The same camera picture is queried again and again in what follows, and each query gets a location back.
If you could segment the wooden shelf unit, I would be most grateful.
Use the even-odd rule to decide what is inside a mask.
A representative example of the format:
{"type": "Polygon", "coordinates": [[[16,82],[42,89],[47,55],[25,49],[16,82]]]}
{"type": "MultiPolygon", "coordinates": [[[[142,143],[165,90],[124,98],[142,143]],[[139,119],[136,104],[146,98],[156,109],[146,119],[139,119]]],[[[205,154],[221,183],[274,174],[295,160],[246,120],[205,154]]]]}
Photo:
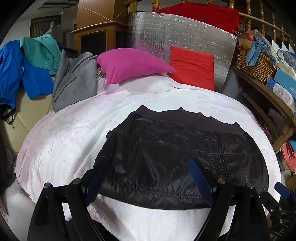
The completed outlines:
{"type": "Polygon", "coordinates": [[[294,113],[266,85],[240,70],[237,66],[233,66],[232,69],[238,77],[237,83],[239,85],[235,99],[245,104],[262,126],[267,126],[270,129],[271,143],[275,153],[278,153],[288,138],[295,133],[294,113]],[[282,126],[277,126],[274,118],[268,115],[270,109],[283,117],[282,126]]]}

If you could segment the grey garment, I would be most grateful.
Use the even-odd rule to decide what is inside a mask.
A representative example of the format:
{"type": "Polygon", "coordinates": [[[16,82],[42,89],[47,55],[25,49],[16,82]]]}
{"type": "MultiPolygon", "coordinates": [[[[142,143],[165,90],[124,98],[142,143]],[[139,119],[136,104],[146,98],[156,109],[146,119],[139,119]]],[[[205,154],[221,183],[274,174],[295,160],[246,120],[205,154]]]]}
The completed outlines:
{"type": "Polygon", "coordinates": [[[97,94],[97,56],[86,52],[78,58],[69,58],[66,51],[55,75],[52,107],[58,112],[63,108],[97,94]]]}

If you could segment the light blue cloth in basket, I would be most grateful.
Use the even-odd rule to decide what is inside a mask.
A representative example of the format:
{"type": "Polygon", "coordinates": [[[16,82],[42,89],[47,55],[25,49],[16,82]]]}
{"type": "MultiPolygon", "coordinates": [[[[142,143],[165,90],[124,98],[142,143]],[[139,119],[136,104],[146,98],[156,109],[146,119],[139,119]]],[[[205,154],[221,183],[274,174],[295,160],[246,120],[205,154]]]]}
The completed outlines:
{"type": "Polygon", "coordinates": [[[257,63],[257,60],[260,56],[260,53],[264,51],[266,46],[266,41],[256,39],[251,44],[251,49],[249,50],[246,56],[246,64],[247,66],[254,66],[257,63]]]}

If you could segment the red orange cushion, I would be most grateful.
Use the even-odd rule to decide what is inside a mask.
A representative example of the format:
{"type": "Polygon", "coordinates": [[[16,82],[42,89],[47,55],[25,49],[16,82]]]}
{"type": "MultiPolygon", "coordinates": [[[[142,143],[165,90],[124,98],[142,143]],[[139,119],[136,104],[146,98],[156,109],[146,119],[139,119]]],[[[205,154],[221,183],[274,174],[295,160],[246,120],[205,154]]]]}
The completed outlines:
{"type": "Polygon", "coordinates": [[[170,77],[178,83],[214,90],[214,55],[177,46],[170,47],[170,77]]]}

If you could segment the red cloth on railing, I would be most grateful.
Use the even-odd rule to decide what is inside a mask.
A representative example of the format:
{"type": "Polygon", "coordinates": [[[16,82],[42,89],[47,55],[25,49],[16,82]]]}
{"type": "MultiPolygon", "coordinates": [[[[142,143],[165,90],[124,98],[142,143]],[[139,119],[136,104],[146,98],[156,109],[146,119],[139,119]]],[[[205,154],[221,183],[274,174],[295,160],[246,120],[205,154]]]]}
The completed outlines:
{"type": "Polygon", "coordinates": [[[231,34],[238,30],[239,24],[244,24],[243,19],[241,19],[239,15],[239,11],[214,3],[179,3],[154,10],[154,12],[191,18],[220,28],[231,34]]]}

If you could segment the magenta pillow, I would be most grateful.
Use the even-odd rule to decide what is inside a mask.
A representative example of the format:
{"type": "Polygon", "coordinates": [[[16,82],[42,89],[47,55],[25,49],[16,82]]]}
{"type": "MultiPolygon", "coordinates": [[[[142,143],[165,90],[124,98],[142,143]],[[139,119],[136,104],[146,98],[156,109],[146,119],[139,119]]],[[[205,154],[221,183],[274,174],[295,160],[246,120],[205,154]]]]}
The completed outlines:
{"type": "Polygon", "coordinates": [[[139,76],[176,72],[159,57],[133,48],[108,50],[96,62],[104,71],[108,85],[139,76]]]}

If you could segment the white pink bed blanket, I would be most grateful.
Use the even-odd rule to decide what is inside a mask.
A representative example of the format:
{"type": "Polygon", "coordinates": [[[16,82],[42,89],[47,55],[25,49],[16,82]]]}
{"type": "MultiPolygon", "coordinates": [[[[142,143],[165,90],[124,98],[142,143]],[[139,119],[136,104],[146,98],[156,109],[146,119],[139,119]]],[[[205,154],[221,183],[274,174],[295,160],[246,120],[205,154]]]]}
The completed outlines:
{"type": "MultiPolygon", "coordinates": [[[[183,108],[223,123],[238,123],[256,142],[269,174],[269,193],[281,180],[274,150],[252,113],[240,102],[211,90],[179,84],[168,75],[133,78],[107,85],[98,94],[58,112],[50,112],[29,132],[16,159],[16,178],[36,202],[43,185],[69,184],[93,167],[107,133],[141,105],[154,111],[183,108]]],[[[164,211],[147,209],[98,195],[91,217],[119,240],[193,240],[209,209],[164,211]]]]}

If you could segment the wicker basket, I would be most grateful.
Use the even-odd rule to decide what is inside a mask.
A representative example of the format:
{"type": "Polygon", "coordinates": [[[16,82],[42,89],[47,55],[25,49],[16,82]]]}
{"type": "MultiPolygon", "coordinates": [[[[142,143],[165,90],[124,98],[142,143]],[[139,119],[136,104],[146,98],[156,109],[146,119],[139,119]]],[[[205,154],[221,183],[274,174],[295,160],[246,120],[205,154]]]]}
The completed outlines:
{"type": "Polygon", "coordinates": [[[267,84],[267,79],[269,77],[274,78],[277,68],[270,61],[268,57],[260,53],[257,62],[254,66],[248,66],[246,62],[246,57],[251,48],[246,45],[237,45],[237,60],[236,66],[239,70],[244,71],[251,77],[260,81],[263,84],[267,84]]]}

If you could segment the teal shirt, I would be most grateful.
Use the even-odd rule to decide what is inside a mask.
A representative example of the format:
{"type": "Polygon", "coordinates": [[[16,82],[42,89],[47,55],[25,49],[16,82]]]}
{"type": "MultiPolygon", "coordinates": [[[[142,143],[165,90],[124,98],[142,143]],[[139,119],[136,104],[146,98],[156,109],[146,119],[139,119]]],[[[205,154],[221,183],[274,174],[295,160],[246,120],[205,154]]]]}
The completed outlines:
{"type": "Polygon", "coordinates": [[[20,49],[33,66],[48,70],[50,75],[56,75],[61,51],[52,35],[21,37],[20,49]]]}

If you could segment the blue white box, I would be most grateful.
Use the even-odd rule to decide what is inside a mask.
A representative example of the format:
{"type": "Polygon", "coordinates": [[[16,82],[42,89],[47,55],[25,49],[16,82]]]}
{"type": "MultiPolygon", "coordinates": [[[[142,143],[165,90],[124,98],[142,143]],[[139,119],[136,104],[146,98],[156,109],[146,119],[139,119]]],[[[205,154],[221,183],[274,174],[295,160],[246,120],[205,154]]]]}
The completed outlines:
{"type": "Polygon", "coordinates": [[[295,79],[277,69],[274,78],[267,78],[266,86],[295,111],[295,79]]]}

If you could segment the silver insulation foil sheet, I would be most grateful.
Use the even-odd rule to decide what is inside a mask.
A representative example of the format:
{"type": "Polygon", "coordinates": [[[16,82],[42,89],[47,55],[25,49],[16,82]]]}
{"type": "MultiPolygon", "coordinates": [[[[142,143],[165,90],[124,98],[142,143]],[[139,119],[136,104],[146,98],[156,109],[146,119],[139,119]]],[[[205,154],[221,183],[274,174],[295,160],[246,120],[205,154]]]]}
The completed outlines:
{"type": "Polygon", "coordinates": [[[170,62],[170,47],[214,55],[215,91],[222,92],[237,38],[212,25],[183,16],[136,11],[128,15],[129,45],[170,62]]]}

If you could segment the black puffer jacket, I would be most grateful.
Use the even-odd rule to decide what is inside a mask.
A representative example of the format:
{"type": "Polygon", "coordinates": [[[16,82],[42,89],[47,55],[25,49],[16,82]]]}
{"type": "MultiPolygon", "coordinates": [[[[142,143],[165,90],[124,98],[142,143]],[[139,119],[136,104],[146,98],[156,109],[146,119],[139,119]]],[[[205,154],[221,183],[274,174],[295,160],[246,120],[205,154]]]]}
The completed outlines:
{"type": "Polygon", "coordinates": [[[264,157],[238,123],[182,108],[156,112],[145,106],[107,133],[94,164],[107,170],[92,187],[97,194],[145,208],[204,208],[188,168],[192,157],[232,185],[252,183],[258,193],[268,189],[264,157]]]}

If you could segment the blue jacket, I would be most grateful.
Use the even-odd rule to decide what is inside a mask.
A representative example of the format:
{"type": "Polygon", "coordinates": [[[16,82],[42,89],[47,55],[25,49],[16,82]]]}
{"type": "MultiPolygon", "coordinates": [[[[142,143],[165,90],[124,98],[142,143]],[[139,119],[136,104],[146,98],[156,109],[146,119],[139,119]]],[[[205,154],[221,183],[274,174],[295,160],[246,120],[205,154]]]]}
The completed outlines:
{"type": "Polygon", "coordinates": [[[20,85],[30,99],[53,93],[54,83],[48,70],[33,66],[13,40],[1,48],[1,105],[14,109],[20,85]]]}

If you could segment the wooden cabinet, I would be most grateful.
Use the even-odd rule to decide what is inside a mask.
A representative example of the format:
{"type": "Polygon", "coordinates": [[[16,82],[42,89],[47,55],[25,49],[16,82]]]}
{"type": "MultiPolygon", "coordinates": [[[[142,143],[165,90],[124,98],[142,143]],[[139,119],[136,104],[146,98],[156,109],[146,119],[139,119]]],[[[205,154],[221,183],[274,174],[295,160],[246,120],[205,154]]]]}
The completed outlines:
{"type": "Polygon", "coordinates": [[[124,1],[89,0],[79,1],[77,29],[74,34],[74,49],[79,53],[102,52],[125,44],[128,22],[128,7],[124,1]]]}

